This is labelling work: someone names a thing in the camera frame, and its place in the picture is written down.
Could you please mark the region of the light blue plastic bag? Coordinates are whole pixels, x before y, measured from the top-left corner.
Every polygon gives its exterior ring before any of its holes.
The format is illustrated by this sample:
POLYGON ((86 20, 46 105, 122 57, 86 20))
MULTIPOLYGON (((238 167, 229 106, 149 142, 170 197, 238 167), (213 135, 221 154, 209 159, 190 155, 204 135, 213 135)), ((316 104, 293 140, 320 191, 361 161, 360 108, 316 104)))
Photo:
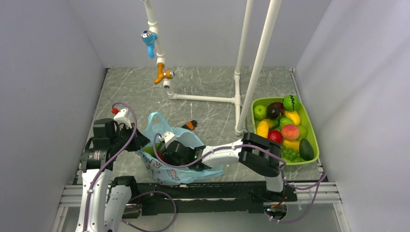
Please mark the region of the light blue plastic bag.
MULTIPOLYGON (((167 131, 174 133, 177 140, 185 146, 194 148, 204 144, 194 132, 181 127, 171 127, 159 112, 153 112, 148 116, 148 125, 142 134, 148 139, 153 140, 155 134, 163 134, 167 131)), ((140 156, 154 181, 161 185, 176 186, 179 184, 190 184, 194 181, 216 178, 224 174, 223 166, 217 166, 214 169, 202 170, 200 172, 189 168, 176 169, 163 165, 155 156, 149 155, 142 149, 138 150, 136 154, 140 156)))

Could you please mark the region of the fake yellow lemon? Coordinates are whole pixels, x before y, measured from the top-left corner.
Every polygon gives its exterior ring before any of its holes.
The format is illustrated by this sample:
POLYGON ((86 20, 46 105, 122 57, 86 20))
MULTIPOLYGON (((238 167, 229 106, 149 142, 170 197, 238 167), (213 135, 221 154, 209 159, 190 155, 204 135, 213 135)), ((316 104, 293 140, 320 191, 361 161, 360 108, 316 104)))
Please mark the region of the fake yellow lemon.
POLYGON ((256 134, 267 138, 269 134, 269 124, 264 120, 260 121, 256 128, 256 134))
POLYGON ((286 118, 292 120, 293 124, 298 126, 301 123, 301 117, 297 111, 284 111, 284 115, 286 118))

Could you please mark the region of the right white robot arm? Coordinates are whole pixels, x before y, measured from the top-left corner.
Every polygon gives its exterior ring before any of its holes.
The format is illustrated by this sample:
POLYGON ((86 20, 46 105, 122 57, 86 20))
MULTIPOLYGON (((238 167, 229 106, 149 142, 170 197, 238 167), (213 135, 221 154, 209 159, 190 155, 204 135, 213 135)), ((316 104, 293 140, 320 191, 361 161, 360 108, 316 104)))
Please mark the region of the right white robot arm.
POLYGON ((169 167, 200 172, 225 164, 241 163, 264 176, 269 199, 277 201, 285 194, 282 169, 286 161, 281 157, 281 145, 277 142, 251 132, 245 133, 243 138, 233 143, 194 148, 182 144, 169 131, 157 134, 155 138, 164 145, 159 160, 169 167))

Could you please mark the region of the fake green apple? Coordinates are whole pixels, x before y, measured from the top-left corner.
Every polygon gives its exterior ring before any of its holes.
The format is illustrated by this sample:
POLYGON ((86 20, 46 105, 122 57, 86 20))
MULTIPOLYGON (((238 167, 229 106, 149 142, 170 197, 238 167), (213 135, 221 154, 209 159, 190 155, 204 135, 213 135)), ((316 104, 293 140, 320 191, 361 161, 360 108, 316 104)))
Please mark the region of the fake green apple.
POLYGON ((267 107, 264 105, 256 105, 253 108, 253 116, 255 120, 263 120, 267 117, 267 107))

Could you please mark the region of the fake red pomegranate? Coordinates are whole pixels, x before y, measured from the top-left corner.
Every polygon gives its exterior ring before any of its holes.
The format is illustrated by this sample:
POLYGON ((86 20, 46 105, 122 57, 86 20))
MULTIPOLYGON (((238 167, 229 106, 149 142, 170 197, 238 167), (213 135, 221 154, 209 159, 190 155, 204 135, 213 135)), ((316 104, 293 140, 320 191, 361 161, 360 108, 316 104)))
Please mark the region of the fake red pomegranate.
POLYGON ((282 140, 283 140, 283 135, 281 134, 281 132, 280 131, 278 131, 278 130, 271 130, 269 133, 268 133, 268 137, 267 137, 269 140, 271 140, 271 141, 273 141, 273 142, 276 142, 276 143, 278 143, 278 144, 281 144, 282 143, 282 140))

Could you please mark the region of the fake dark purple fruit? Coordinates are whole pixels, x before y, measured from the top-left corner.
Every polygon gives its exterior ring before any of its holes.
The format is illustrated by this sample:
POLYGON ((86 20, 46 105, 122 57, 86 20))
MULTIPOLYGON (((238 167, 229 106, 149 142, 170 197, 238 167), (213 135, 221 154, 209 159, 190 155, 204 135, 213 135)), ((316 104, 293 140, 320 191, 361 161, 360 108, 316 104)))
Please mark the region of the fake dark purple fruit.
POLYGON ((274 102, 267 106, 266 116, 269 119, 275 120, 284 114, 284 107, 281 102, 274 102))

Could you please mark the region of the fake lime green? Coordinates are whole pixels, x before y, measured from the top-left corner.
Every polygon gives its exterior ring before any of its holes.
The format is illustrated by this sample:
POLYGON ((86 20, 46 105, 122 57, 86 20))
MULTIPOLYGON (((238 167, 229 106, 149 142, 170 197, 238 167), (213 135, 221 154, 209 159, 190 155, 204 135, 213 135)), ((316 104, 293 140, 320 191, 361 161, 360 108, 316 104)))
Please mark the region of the fake lime green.
POLYGON ((290 118, 287 118, 287 117, 282 117, 280 120, 279 120, 279 126, 282 128, 283 126, 285 126, 285 125, 289 125, 289 124, 294 124, 294 122, 290 119, 290 118))

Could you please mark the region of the fake green grapes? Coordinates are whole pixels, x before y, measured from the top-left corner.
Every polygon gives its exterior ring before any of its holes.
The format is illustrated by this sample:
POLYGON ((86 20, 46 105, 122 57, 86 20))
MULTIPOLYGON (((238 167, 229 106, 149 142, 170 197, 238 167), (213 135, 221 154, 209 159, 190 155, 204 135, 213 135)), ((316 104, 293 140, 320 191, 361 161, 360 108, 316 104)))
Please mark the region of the fake green grapes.
POLYGON ((305 160, 300 156, 298 150, 291 147, 282 146, 281 147, 281 157, 290 163, 304 162, 305 160))

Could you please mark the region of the fake peach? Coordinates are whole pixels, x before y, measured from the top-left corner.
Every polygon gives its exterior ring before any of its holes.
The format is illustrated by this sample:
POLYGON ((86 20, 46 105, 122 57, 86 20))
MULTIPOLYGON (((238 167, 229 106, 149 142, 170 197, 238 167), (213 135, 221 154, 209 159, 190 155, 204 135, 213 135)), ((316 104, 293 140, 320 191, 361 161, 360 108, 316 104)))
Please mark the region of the fake peach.
POLYGON ((285 140, 295 141, 300 135, 300 130, 294 124, 287 124, 282 127, 281 134, 285 140))

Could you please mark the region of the fake pale green pear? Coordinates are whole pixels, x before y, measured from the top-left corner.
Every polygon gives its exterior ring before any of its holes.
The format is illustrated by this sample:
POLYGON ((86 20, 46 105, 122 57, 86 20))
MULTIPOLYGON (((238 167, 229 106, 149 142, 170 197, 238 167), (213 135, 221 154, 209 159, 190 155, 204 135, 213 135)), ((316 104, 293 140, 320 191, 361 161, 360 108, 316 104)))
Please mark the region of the fake pale green pear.
POLYGON ((298 125, 297 128, 299 129, 299 136, 297 138, 297 141, 301 141, 302 139, 305 139, 307 136, 307 129, 303 125, 298 125))

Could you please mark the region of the orange plastic tap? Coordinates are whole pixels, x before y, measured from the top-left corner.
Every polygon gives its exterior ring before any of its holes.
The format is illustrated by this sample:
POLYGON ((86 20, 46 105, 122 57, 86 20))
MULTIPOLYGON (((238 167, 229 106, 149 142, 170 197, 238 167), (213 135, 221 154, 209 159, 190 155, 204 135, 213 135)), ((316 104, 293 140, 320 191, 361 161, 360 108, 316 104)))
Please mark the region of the orange plastic tap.
POLYGON ((154 80, 154 84, 157 85, 161 83, 164 79, 172 79, 175 75, 175 72, 172 70, 165 70, 164 63, 157 64, 157 78, 154 80))

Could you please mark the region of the blue plastic tap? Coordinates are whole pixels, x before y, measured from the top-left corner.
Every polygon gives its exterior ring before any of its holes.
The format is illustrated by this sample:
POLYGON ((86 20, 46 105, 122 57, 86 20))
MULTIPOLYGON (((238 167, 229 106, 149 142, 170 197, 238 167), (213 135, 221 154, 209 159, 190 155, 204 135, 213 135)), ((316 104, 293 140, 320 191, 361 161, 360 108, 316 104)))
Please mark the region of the blue plastic tap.
POLYGON ((156 39, 157 39, 156 33, 152 32, 150 30, 144 30, 141 33, 141 38, 142 38, 142 41, 147 46, 148 57, 149 58, 154 58, 155 57, 155 53, 154 53, 155 42, 156 42, 156 39))

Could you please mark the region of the green plastic basket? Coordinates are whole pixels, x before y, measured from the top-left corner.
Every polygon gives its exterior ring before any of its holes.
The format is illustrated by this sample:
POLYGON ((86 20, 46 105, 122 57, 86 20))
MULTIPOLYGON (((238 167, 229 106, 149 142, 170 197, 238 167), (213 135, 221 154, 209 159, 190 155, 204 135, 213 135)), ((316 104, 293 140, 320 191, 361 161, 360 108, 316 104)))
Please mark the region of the green plastic basket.
MULTIPOLYGON (((252 110, 252 112, 251 112, 251 115, 252 115, 252 124, 253 124, 253 127, 254 127, 254 133, 256 134, 256 128, 257 128, 257 125, 259 124, 259 120, 255 120, 254 119, 254 116, 253 116, 253 108, 256 106, 256 105, 264 105, 264 106, 269 106, 271 103, 274 103, 274 102, 281 102, 282 103, 282 100, 283 100, 283 98, 284 97, 268 97, 268 98, 260 98, 260 99, 256 99, 256 100, 254 100, 253 102, 252 102, 252 104, 251 104, 251 110, 252 110)), ((305 139, 307 139, 308 141, 309 141, 309 143, 311 144, 311 146, 313 147, 313 150, 314 150, 314 158, 313 158, 313 160, 310 160, 310 161, 304 161, 304 162, 298 162, 298 163, 290 163, 290 162, 287 162, 286 160, 286 163, 287 163, 287 165, 302 165, 302 164, 308 164, 308 163, 312 163, 312 162, 315 162, 318 158, 319 158, 319 154, 320 154, 320 152, 319 152, 319 147, 318 147, 318 143, 317 143, 317 140, 316 140, 316 136, 315 136, 315 133, 314 133, 314 130, 313 130, 313 127, 312 127, 312 124, 311 124, 311 122, 310 122, 310 119, 309 119, 309 117, 308 117, 308 115, 307 115, 307 112, 306 112, 306 109, 305 109, 305 107, 304 107, 304 105, 300 102, 300 107, 299 107, 299 109, 297 110, 297 112, 298 112, 298 114, 300 115, 300 117, 301 117, 301 123, 300 123, 300 125, 303 125, 303 126, 305 126, 306 127, 306 129, 307 129, 307 136, 306 136, 306 138, 305 139)), ((277 128, 275 128, 275 129, 273 129, 273 130, 278 130, 278 131, 280 131, 281 132, 281 127, 280 126, 278 126, 277 128)))

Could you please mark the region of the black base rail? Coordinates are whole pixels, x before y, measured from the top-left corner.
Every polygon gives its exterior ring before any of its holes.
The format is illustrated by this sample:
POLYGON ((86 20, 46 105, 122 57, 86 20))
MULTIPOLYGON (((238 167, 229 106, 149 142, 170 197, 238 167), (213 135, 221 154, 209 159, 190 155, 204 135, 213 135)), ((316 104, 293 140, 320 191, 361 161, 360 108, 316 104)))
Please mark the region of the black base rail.
POLYGON ((236 212, 262 213, 270 204, 297 201, 295 191, 285 187, 282 192, 268 191, 264 181, 197 182, 187 185, 165 186, 155 183, 136 183, 132 176, 116 177, 112 187, 125 184, 132 196, 147 193, 131 200, 141 206, 143 216, 178 213, 236 212))

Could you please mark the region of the white PVC pipe frame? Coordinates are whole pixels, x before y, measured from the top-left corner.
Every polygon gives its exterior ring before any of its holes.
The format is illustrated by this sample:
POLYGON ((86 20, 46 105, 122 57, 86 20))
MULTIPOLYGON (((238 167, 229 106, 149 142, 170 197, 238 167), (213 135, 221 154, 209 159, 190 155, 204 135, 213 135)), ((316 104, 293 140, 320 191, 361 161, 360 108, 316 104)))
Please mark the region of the white PVC pipe frame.
MULTIPOLYGON (((165 53, 164 53, 164 50, 161 44, 161 35, 160 35, 158 22, 155 17, 152 3, 149 0, 145 0, 143 1, 143 3, 145 6, 147 19, 148 19, 147 24, 149 26, 149 29, 147 30, 152 31, 156 33, 157 35, 157 39, 155 42, 155 49, 154 49, 155 58, 157 59, 157 64, 164 63, 165 65, 166 64, 165 53)), ((168 98, 171 100, 190 100, 190 101, 203 101, 203 102, 231 103, 235 106, 234 133, 237 136, 243 134, 247 113, 251 105, 251 98, 253 96, 258 79, 260 77, 260 72, 262 69, 262 65, 263 65, 267 50, 268 50, 268 46, 269 46, 271 36, 274 30, 274 26, 276 24, 276 20, 277 20, 277 16, 279 13, 281 3, 282 1, 280 0, 271 0, 269 3, 261 39, 259 42, 259 46, 258 46, 255 62, 252 68, 251 77, 250 77, 250 81, 249 81, 248 88, 246 91, 244 102, 241 101, 240 75, 241 75, 242 59, 244 56, 246 40, 247 40, 248 31, 249 31, 250 17, 251 17, 251 12, 252 12, 252 7, 253 7, 252 0, 247 1, 246 9, 245 9, 241 40, 240 40, 240 45, 239 45, 239 52, 238 52, 237 62, 236 62, 234 75, 233 75, 234 87, 235 87, 234 96, 232 98, 224 98, 224 97, 177 94, 172 89, 172 79, 164 79, 161 83, 163 87, 166 89, 168 98)))

